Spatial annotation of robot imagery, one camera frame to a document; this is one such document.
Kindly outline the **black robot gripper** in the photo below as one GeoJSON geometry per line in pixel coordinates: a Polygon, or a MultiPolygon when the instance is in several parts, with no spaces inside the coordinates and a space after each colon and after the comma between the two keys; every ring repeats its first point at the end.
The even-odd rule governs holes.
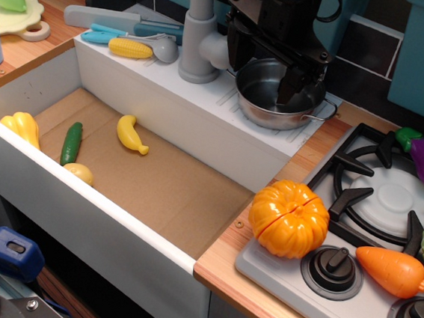
{"type": "Polygon", "coordinates": [[[333,22],[336,12],[320,16],[322,0],[228,0],[227,46],[230,66],[240,70],[260,47],[288,68],[280,80],[277,104],[286,105],[312,81],[325,76],[331,56],[313,23],[333,22]]]}

